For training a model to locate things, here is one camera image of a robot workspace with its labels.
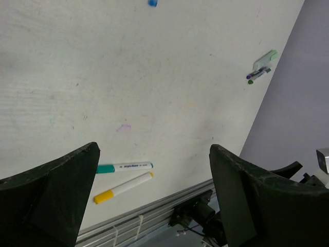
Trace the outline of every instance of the silver metal part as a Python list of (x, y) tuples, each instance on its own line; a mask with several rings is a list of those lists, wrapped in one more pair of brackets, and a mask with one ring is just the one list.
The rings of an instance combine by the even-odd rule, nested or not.
[(181, 192), (104, 221), (79, 232), (76, 247), (123, 247), (147, 238), (153, 231), (168, 225), (174, 207), (202, 192), (213, 190), (210, 179)]
[(329, 173), (329, 148), (321, 148), (317, 150), (319, 167), (326, 174)]

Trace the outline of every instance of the table surface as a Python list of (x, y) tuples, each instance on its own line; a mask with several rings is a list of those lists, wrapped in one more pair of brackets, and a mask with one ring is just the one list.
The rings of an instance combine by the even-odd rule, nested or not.
[(0, 178), (92, 141), (100, 164), (154, 163), (100, 205), (145, 171), (96, 175), (81, 229), (210, 179), (211, 144), (240, 153), (273, 73), (246, 75), (283, 52), (303, 2), (1, 1)]

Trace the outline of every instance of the gray wall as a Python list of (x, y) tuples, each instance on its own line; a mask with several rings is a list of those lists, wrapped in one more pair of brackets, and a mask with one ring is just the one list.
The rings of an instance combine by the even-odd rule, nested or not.
[(265, 169), (294, 161), (305, 172), (318, 169), (315, 150), (329, 147), (328, 13), (328, 0), (305, 1), (242, 158)]

